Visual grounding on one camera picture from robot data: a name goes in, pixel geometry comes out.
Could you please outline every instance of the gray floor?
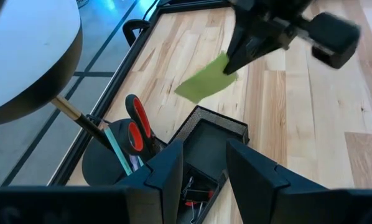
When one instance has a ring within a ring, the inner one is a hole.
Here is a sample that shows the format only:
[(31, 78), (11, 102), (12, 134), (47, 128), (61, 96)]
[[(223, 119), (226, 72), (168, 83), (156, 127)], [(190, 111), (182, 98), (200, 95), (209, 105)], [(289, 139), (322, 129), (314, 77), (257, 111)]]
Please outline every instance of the gray floor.
[[(141, 19), (152, 3), (153, 0), (90, 0), (80, 9), (83, 51), (76, 76), (62, 95), (85, 114), (92, 110), (129, 50), (121, 24), (128, 19)], [(80, 130), (55, 111), (54, 106), (47, 104), (26, 117), (0, 125), (0, 185), (5, 180), (10, 185), (45, 185), (49, 181)]]

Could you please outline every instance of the wooden floor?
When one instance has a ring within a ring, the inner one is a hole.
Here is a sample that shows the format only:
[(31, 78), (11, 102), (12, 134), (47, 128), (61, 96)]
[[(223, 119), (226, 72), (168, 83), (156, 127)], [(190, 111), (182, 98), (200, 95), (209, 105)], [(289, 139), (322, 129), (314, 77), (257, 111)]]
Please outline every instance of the wooden floor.
[[(357, 53), (342, 69), (328, 68), (295, 39), (287, 52), (240, 69), (234, 84), (200, 105), (248, 123), (252, 148), (310, 180), (372, 188), (372, 0), (320, 0), (305, 15), (322, 11), (361, 25)], [(124, 100), (134, 93), (168, 141), (195, 106), (174, 89), (226, 51), (234, 23), (230, 8), (163, 15), (105, 118), (128, 117)], [(80, 171), (69, 185), (85, 183)], [(229, 182), (205, 223), (241, 223)]]

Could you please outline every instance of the desk organizer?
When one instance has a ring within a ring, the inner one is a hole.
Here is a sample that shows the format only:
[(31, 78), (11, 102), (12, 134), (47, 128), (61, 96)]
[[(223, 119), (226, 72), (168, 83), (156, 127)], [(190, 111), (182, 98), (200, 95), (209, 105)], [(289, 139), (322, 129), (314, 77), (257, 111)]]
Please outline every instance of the desk organizer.
[[(114, 135), (119, 134), (120, 122), (109, 125)], [(247, 144), (248, 125), (202, 106), (193, 109), (171, 138), (169, 143), (176, 139), (184, 142), (182, 190), (187, 196), (180, 198), (177, 223), (190, 223), (193, 218), (192, 203), (195, 214), (193, 223), (202, 223), (204, 220), (228, 178), (226, 140), (229, 138)], [(126, 177), (115, 153), (101, 150), (98, 141), (92, 140), (90, 144), (92, 147), (88, 146), (85, 151), (82, 164), (84, 178), (90, 185), (113, 185)], [(166, 143), (155, 138), (154, 147), (161, 151)], [(193, 184), (187, 188), (191, 177)]]

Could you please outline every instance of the scissors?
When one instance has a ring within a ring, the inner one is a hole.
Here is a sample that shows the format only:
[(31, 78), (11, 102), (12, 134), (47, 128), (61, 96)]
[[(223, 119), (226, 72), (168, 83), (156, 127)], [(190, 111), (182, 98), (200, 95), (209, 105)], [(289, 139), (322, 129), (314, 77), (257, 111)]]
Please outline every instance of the scissors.
[(126, 97), (125, 107), (131, 119), (121, 122), (118, 143), (129, 155), (139, 156), (146, 163), (158, 153), (154, 150), (154, 133), (150, 122), (136, 95)]

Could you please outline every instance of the green sticky note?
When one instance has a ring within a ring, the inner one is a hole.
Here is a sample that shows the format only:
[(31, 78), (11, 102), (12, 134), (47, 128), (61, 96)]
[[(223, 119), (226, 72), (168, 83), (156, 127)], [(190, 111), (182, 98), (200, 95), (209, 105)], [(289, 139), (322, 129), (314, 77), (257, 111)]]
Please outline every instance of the green sticky note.
[(175, 93), (197, 104), (205, 97), (211, 96), (228, 87), (237, 79), (237, 73), (223, 73), (229, 58), (222, 52), (215, 60), (194, 76), (180, 84)]

